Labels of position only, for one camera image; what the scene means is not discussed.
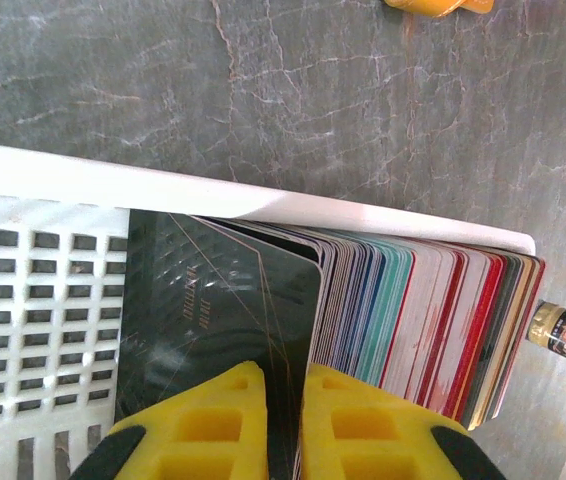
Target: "marble countertop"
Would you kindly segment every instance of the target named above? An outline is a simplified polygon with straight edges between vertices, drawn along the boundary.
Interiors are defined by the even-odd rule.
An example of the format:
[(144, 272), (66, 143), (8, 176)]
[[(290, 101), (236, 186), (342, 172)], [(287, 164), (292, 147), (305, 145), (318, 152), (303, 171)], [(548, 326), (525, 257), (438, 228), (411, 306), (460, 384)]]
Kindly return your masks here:
[[(566, 306), (566, 1), (0, 0), (0, 144), (524, 231)], [(566, 360), (525, 344), (474, 436), (558, 478)]]

